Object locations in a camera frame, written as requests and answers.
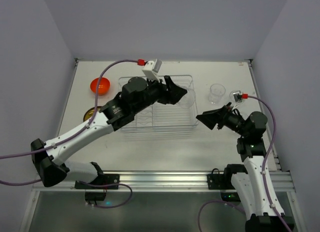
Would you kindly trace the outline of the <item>clear glass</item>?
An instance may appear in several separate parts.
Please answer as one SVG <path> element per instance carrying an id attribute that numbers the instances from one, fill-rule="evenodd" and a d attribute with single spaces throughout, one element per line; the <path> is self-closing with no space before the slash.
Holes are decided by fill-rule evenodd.
<path id="1" fill-rule="evenodd" d="M 215 83 L 210 86 L 208 100 L 212 104 L 217 104 L 221 101 L 226 93 L 226 89 L 222 84 Z"/>
<path id="2" fill-rule="evenodd" d="M 229 99 L 232 103 L 235 103 L 235 98 L 234 98 L 234 94 L 237 93 L 236 90 L 233 90 L 230 92 L 230 95 L 229 95 Z"/>
<path id="3" fill-rule="evenodd" d="M 187 93 L 180 99 L 178 106 L 183 109 L 189 109 L 196 101 L 196 93 L 193 89 L 185 88 Z"/>

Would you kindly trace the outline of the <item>orange bowl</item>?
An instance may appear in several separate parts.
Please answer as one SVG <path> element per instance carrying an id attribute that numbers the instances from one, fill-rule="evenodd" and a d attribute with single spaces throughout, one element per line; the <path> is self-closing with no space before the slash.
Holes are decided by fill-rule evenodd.
<path id="1" fill-rule="evenodd" d="M 110 81 L 103 77 L 99 83 L 98 83 L 99 78 L 94 79 L 91 83 L 90 83 L 90 90 L 93 93 L 98 93 L 98 95 L 105 95 L 108 93 L 109 89 L 110 89 Z"/>

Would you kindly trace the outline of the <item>yellow patterned plate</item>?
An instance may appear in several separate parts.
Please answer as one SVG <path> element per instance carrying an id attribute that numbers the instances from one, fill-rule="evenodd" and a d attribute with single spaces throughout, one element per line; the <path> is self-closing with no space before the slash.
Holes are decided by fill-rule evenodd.
<path id="1" fill-rule="evenodd" d="M 90 119 L 93 115 L 94 115 L 94 112 L 95 112 L 95 108 L 92 107 L 90 108 L 83 116 L 83 121 L 86 121 L 88 119 Z"/>

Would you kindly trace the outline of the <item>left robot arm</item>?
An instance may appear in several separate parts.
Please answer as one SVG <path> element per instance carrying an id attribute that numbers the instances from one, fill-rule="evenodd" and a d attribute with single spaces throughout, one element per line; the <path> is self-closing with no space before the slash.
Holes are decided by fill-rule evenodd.
<path id="1" fill-rule="evenodd" d="M 77 181 L 92 188 L 105 186 L 107 177 L 96 162 L 76 163 L 69 158 L 98 138 L 129 124 L 138 113 L 154 103 L 175 105 L 187 92 L 170 76 L 160 81 L 133 77 L 113 100 L 82 124 L 46 142 L 34 140 L 30 145 L 34 152 L 32 162 L 43 185 L 52 187 L 62 181 Z"/>

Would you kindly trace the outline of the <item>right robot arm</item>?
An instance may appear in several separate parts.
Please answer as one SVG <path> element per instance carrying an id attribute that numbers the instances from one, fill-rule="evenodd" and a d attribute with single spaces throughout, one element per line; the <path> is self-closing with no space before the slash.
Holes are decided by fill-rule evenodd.
<path id="1" fill-rule="evenodd" d="M 291 232 L 292 217 L 286 216 L 275 193 L 267 167 L 267 151 L 263 141 L 267 117 L 258 111 L 246 119 L 227 104 L 220 109 L 203 112 L 196 118 L 209 129 L 227 127 L 240 135 L 237 152 L 241 164 L 228 164 L 223 174 L 212 175 L 218 186 L 233 187 L 242 203 L 247 232 Z"/>

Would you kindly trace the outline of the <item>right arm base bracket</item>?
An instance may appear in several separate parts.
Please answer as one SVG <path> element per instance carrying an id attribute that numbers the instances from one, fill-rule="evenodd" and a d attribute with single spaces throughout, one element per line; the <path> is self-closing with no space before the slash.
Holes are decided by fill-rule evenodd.
<path id="1" fill-rule="evenodd" d="M 224 172 L 221 172 L 218 168 L 214 168 L 206 177 L 208 189 L 219 190 L 220 198 L 223 201 L 241 202 L 238 193 L 235 192 L 235 188 Z"/>

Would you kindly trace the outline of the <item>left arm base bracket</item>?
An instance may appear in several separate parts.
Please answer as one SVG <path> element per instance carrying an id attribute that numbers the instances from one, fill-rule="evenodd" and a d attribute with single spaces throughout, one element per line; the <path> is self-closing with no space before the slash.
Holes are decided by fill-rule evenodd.
<path id="1" fill-rule="evenodd" d="M 85 192 L 84 199 L 88 203 L 102 202 L 107 196 L 108 190 L 117 190 L 119 188 L 118 182 L 120 181 L 119 174 L 103 174 L 99 175 L 94 181 L 84 184 L 76 181 L 74 188 L 77 190 L 94 190 L 98 189 L 99 192 Z"/>

